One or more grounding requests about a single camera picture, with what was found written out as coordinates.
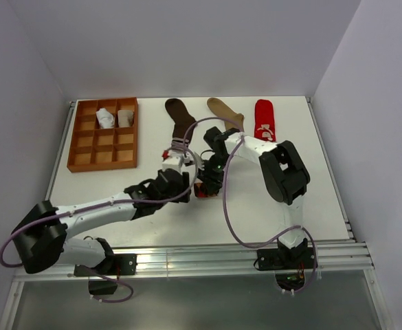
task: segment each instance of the black mounting bracket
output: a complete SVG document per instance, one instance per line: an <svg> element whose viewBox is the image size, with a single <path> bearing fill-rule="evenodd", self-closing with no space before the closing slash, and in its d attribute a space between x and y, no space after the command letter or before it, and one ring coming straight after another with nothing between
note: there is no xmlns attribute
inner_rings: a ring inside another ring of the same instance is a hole
<svg viewBox="0 0 402 330"><path fill-rule="evenodd" d="M135 275L137 269L137 255L136 254L116 254L111 268L105 272L106 276L131 276ZM92 276L87 271L86 267L77 265L74 268L75 277L90 277Z"/></svg>

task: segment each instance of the robotic arm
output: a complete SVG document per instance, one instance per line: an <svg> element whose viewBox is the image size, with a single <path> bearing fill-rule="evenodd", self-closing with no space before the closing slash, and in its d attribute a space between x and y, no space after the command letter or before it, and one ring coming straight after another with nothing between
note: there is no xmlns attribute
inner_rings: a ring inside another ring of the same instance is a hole
<svg viewBox="0 0 402 330"><path fill-rule="evenodd" d="M208 193L221 189L226 161L242 138L242 133L236 129L221 133L216 127L204 135L214 154L200 164L197 177ZM294 145L289 141L264 142L246 136L236 155L260 165L268 193L284 208L285 217L281 219L284 228L302 225L302 198L310 178ZM199 162L200 158L196 157L194 161ZM99 274L107 274L115 260L110 245L101 238L81 240L74 237L109 223L151 215L168 201L189 202L190 191L178 200L169 200L190 185L188 173L181 172L184 162L187 159L183 153L167 154L163 169L158 171L155 179L147 179L106 199L57 208L50 201L35 205L13 232L38 219L53 219L24 230L13 239L25 271L34 274L62 263L84 265ZM292 230L280 238L279 248L284 250L284 259L291 261L307 249L307 239L301 230Z"/></svg>

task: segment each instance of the cable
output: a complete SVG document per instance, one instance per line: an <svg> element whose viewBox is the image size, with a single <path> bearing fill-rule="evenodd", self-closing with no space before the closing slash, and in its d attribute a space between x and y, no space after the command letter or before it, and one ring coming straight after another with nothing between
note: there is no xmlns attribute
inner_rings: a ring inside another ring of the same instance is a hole
<svg viewBox="0 0 402 330"><path fill-rule="evenodd" d="M116 299L116 300L109 300L109 299L103 299L99 296L91 296L93 299L101 302L101 303L108 303L108 304L116 304L116 303L123 303L124 301L128 301L130 298L132 298L133 296L133 288L126 282L124 282L123 280L119 280L119 279L114 279L114 278L110 278L107 277L105 275L101 275L99 273L97 273L96 271L94 271L93 269L83 266L90 274L100 277L103 280L118 284L118 285L122 285L123 287L127 287L131 292L128 296L121 298L121 299Z"/></svg>
<svg viewBox="0 0 402 330"><path fill-rule="evenodd" d="M204 153L213 153L214 151L212 149L208 149L208 150L204 150L203 152L201 152L201 154L199 155L199 157L202 159L202 155Z"/></svg>
<svg viewBox="0 0 402 330"><path fill-rule="evenodd" d="M187 141L187 136L188 136L189 132L191 130L193 130L193 128L195 128L196 125L198 125L201 122L205 122L207 120L222 120L222 121L230 122L230 123L234 124L236 127L238 127L238 129L240 131L243 131L243 128L238 123L234 122L233 120L229 120L227 118L219 118L219 117L207 117L207 118L204 118L204 119L200 119L200 120L194 122L193 124L191 124L188 127L188 129L187 129L187 131L186 131L186 133L184 135L183 141ZM317 258L316 258L317 254L316 254L315 242L314 242L312 236L310 235L309 231L306 228L304 228L304 227L302 227L300 225L294 225L294 226L292 226L290 228L287 228L287 229L283 230L282 232L280 232L279 234L277 234L276 236L274 236L272 239L268 240L267 242L259 244L259 245L251 245L251 244L243 242L242 240L240 240L237 237L235 231L232 228L232 225L230 223L230 218L228 217L227 202L226 202L227 177L228 177L228 169L230 167L231 159L233 158L234 154L237 152L237 149L242 144L243 144L243 137L242 137L242 140L236 145L236 147L230 153L230 156L228 157L227 164L225 165L225 169L224 169L222 202L223 202L223 212L224 212L225 221L227 223L228 229L230 230L230 232L231 232L232 236L234 237L234 239L236 239L236 241L239 244L241 244L242 246L244 246L246 248L250 248L250 249L262 248L262 247L264 247L266 245L269 245L269 244L273 243L276 239L278 239L278 237L282 236L283 234L285 234L286 232L288 232L290 230L293 230L293 229L302 229L302 230L304 230L304 232L308 235L309 239L312 242L313 253L314 253L314 267L313 267L313 271L312 271L311 280L307 281L300 290L297 290L297 292L302 291L305 287L307 287L313 281L313 278L315 277L315 270L316 270L316 267L317 267ZM184 154L186 154L186 152L189 152L189 154L192 156L192 158L194 160L194 167L195 167L194 172L195 173L198 172L198 165L197 165L197 163L195 161L196 160L195 155L184 143L178 144L177 146L171 146L170 148L171 149L178 148L179 150L183 151ZM91 210L97 210L98 208L103 208L103 207L106 207L106 206L115 205L115 204L123 204L123 203L130 203L130 204L131 203L165 204L165 203L177 200L177 199L183 197L185 194L187 194L191 190L191 188L194 186L194 183L196 182L196 179L197 179L197 176L194 175L193 180L190 182L189 187L187 187L187 189L185 189L179 195L177 195L175 197L172 197L172 198L162 199L162 200L157 200L157 201L155 201L155 200L146 200L146 199L119 199L117 201L114 201L113 203L111 203L110 201L107 201L107 202L99 203L99 204L96 204L96 205L87 206L87 207L84 207L84 208L81 208L81 209L77 209L77 210L74 211L74 214L88 212L88 211L91 211ZM7 248L8 244L10 244L10 242L13 239L15 239L16 237L18 237L22 232L25 232L26 230L28 230L28 229L30 229L30 228L32 228L34 226L37 226L37 225L42 224L42 223L46 223L46 222L51 221L51 220L61 219L63 217L68 217L70 215L71 215L70 212L64 212L64 213L61 213L61 214L55 214L55 215L52 215L52 216L49 216L49 217L44 217L44 218L38 219L36 221L33 221L33 222L31 222L31 223L29 223L27 225L24 225L24 226L20 227L18 230L14 231L5 240L4 244L0 248L0 264L2 266L4 266L4 267L8 267L8 268L14 268L14 267L22 266L22 263L10 264L10 263L7 263L7 262L4 261L3 253L4 253L5 249ZM103 299L98 299L99 301L102 301L102 302L105 302L105 303L106 302L108 302L108 303L120 303L122 301L126 301L126 300L130 299L131 296L133 295L133 288L129 284L127 284L127 283L125 283L125 282L123 282L121 280L114 280L114 279L109 278L107 276L97 274L95 271L93 271L90 268L88 268L88 270L92 274L94 274L94 275L96 275L96 276L98 276L100 278L103 278L103 279L105 279L107 281L111 281L111 282L114 282L114 283L117 283L117 284L121 284L121 285L131 289L131 294L129 294L129 296L126 297L126 298L123 298L123 299L120 299L120 300L107 300L107 301L106 301L106 299L104 299L104 300Z"/></svg>

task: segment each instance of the sock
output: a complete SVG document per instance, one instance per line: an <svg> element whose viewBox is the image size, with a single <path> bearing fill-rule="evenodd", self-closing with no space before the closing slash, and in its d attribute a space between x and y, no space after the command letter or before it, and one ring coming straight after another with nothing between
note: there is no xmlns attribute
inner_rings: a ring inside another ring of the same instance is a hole
<svg viewBox="0 0 402 330"><path fill-rule="evenodd" d="M207 106L210 108L211 112L214 113L217 117L227 118L236 123L238 123L243 129L243 119L244 116L241 113L235 113L227 106L224 102L219 100L218 98L209 98L207 100ZM231 122L225 122L225 129L228 131L229 129L236 128L236 125L233 125Z"/></svg>
<svg viewBox="0 0 402 330"><path fill-rule="evenodd" d="M276 141L276 127L274 124L274 108L268 100L258 100L254 111L256 124L254 137L263 141Z"/></svg>
<svg viewBox="0 0 402 330"><path fill-rule="evenodd" d="M186 133L188 127L196 122L196 120L188 113L185 104L177 98L169 98L166 101L166 110L170 117L175 122L175 127L173 128L173 142L183 143L184 134ZM193 136L193 130L187 134L187 140L185 143L188 145Z"/></svg>

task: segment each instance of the orange tray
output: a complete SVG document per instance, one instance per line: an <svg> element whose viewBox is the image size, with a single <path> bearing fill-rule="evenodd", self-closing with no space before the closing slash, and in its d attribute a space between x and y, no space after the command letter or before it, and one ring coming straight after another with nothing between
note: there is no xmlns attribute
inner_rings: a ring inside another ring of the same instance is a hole
<svg viewBox="0 0 402 330"><path fill-rule="evenodd" d="M115 128L100 129L100 108L115 116ZM118 110L132 110L132 127L118 127ZM71 172L104 171L137 167L137 98L79 101L67 168Z"/></svg>

